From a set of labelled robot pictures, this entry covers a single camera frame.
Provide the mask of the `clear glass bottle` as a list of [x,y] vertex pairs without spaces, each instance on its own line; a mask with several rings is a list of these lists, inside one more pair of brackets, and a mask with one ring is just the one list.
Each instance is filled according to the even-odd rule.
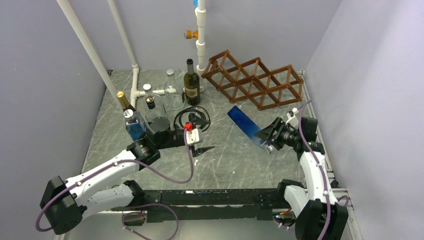
[[142,86],[142,88],[144,90],[144,97],[146,97],[146,98],[148,98],[148,97],[154,98],[155,97],[154,91],[153,91],[150,83],[145,83]]
[[175,79],[175,72],[173,69],[166,71],[166,82],[164,84],[164,93],[166,98],[167,107],[170,110],[180,110],[184,107],[183,88],[177,84]]

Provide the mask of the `blue label clear bottle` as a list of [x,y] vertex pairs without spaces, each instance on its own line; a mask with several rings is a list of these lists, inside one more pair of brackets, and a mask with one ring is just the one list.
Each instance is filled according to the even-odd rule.
[[123,112],[125,129],[132,141],[137,141],[146,132],[146,123],[139,111],[126,109]]
[[256,146],[268,154],[276,150],[271,143],[255,136],[261,129],[236,105],[227,112],[227,115]]

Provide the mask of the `dark bottle black cap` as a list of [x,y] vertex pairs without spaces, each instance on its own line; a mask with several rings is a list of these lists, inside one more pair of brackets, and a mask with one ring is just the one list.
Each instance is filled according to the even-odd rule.
[[159,96],[148,96],[145,99],[147,111],[145,119],[150,124],[154,119],[166,117],[166,110],[162,99]]

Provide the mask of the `dark green wine bottle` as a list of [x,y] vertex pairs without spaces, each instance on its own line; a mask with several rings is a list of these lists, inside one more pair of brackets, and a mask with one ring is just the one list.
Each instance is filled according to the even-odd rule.
[[194,61],[191,58],[186,60],[187,72],[184,74],[184,93],[186,102],[190,106],[197,106],[201,102],[200,77],[194,71]]

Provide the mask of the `brown gold-capped wine bottle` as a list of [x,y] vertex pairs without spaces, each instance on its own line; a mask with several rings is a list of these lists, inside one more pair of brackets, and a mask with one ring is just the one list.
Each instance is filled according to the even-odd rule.
[[125,93],[123,91],[118,91],[116,93],[116,97],[119,100],[122,110],[132,110],[133,112],[136,112],[137,110],[131,105],[130,101],[127,99]]

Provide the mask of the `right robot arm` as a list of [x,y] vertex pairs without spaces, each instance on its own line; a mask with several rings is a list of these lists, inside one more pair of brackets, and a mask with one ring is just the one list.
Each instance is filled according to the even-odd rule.
[[290,206],[294,216],[294,231],[298,240],[341,239],[349,213],[334,195],[326,171],[324,146],[317,142],[318,121],[302,117],[298,127],[277,117],[269,126],[255,132],[255,137],[276,149],[287,145],[296,153],[303,169],[306,187],[284,179],[277,187],[276,203]]

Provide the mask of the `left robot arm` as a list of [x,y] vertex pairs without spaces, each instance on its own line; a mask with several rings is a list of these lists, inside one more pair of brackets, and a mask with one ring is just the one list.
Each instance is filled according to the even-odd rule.
[[115,208],[144,209],[154,205],[134,180],[106,189],[114,180],[151,169],[163,149],[184,147],[188,159],[193,160],[207,151],[196,148],[203,140],[203,132],[211,124],[208,113],[195,113],[190,108],[186,124],[171,123],[165,117],[146,121],[126,110],[124,117],[132,143],[112,159],[80,175],[62,179],[52,178],[44,190],[40,215],[46,217],[49,229],[62,235],[75,228],[82,220]]

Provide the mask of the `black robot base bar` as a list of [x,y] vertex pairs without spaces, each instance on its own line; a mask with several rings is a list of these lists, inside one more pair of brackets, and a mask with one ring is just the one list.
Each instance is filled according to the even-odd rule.
[[141,200],[114,211],[146,213],[148,223],[179,220],[255,219],[271,221],[289,203],[276,188],[145,190]]

